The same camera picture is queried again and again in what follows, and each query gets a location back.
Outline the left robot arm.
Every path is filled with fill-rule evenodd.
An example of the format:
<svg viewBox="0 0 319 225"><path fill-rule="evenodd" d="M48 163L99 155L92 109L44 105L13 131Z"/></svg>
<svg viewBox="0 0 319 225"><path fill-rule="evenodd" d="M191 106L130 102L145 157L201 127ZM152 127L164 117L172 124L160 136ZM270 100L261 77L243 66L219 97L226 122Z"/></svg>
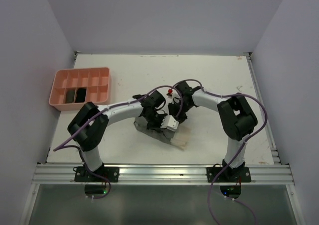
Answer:
<svg viewBox="0 0 319 225"><path fill-rule="evenodd" d="M142 117L147 128L160 131L166 114L157 109L166 100L157 90L149 95L134 95L125 102L107 106L97 106L93 102L86 103L68 125L67 130L72 139L80 146L80 153L87 166L86 176L96 182L104 175L104 163L100 158L100 144L107 126L129 119Z"/></svg>

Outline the black underwear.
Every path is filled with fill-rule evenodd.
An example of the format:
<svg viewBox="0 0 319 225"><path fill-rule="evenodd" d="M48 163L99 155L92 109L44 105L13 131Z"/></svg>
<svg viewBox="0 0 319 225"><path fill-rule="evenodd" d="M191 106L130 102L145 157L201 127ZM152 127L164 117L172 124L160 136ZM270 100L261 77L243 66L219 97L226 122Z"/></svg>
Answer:
<svg viewBox="0 0 319 225"><path fill-rule="evenodd" d="M83 103L86 98L86 88L78 88L76 91L75 103Z"/></svg>

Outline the grey and cream underwear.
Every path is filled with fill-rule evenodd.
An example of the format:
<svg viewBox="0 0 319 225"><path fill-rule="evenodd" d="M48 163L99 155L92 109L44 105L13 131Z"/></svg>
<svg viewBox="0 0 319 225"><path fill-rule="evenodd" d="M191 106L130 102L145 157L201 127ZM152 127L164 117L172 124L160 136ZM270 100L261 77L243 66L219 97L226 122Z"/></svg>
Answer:
<svg viewBox="0 0 319 225"><path fill-rule="evenodd" d="M191 137L191 129L184 125L178 125L176 131L167 128L161 128L160 131L147 129L147 121L144 117L135 118L134 126L137 131L180 150L186 150Z"/></svg>

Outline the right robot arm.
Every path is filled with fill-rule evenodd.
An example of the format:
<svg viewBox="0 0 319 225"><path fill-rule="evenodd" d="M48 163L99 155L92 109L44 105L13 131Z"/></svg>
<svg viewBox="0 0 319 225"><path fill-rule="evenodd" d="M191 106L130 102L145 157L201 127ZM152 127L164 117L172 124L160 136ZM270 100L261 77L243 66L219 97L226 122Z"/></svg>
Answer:
<svg viewBox="0 0 319 225"><path fill-rule="evenodd" d="M187 112L193 107L204 107L219 114L228 145L223 159L222 176L226 181L234 181L244 167L245 148L241 148L258 124L257 117L244 96L234 94L229 98L208 94L200 86L192 88L186 81L173 85L180 92L176 101L168 104L168 111L179 123L187 120Z"/></svg>

